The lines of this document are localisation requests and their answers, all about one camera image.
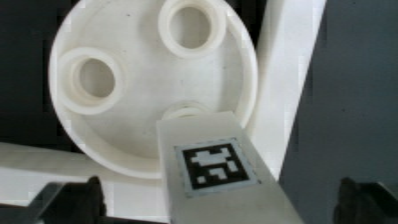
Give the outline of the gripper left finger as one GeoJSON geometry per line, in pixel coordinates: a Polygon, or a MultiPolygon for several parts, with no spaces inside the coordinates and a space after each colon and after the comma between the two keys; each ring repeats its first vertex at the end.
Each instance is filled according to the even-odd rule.
{"type": "Polygon", "coordinates": [[[0,203],[0,224],[99,224],[106,216],[99,177],[49,182],[28,205],[0,203]]]}

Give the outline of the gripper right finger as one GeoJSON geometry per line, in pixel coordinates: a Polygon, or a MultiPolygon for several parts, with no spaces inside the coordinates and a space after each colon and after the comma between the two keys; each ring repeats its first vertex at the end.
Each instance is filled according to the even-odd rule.
{"type": "Polygon", "coordinates": [[[332,224],[398,224],[398,184],[341,179],[332,224]]]}

